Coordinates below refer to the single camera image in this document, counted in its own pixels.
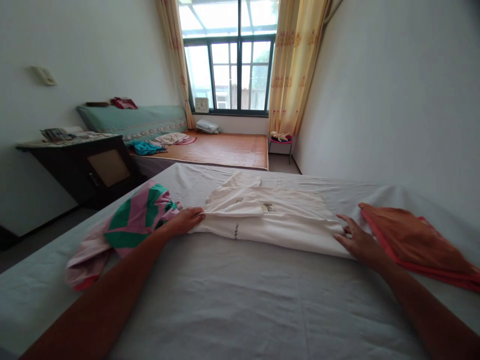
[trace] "stool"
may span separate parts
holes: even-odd
[[[275,140],[275,138],[273,138],[273,137],[270,137],[270,143],[268,144],[268,154],[270,153],[270,147],[272,146],[272,143],[290,144],[290,151],[288,153],[288,163],[290,164],[290,159],[292,157],[292,143],[293,143],[293,140],[292,140],[292,137],[290,135],[287,135],[285,137],[288,139],[288,141],[279,141],[279,140]]]

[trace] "red bag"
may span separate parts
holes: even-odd
[[[128,97],[114,97],[110,103],[119,109],[138,109],[134,101]]]

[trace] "wooden nightstand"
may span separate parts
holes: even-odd
[[[102,209],[146,180],[121,135],[96,134],[60,144],[26,142],[16,148],[32,153],[87,208]]]

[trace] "wall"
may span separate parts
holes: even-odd
[[[251,116],[193,115],[193,122],[204,119],[220,126],[223,133],[229,134],[268,134],[269,119]]]
[[[58,86],[39,84],[29,66],[48,68]],[[16,142],[82,126],[75,106],[85,101],[180,104],[155,0],[3,1],[0,77],[0,224],[17,235],[76,203]]]
[[[404,185],[478,226],[479,64],[474,1],[344,0],[320,49],[300,170]]]

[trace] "clock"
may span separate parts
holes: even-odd
[[[196,97],[195,98],[195,112],[196,113],[208,113],[209,112],[209,98],[208,97]]]

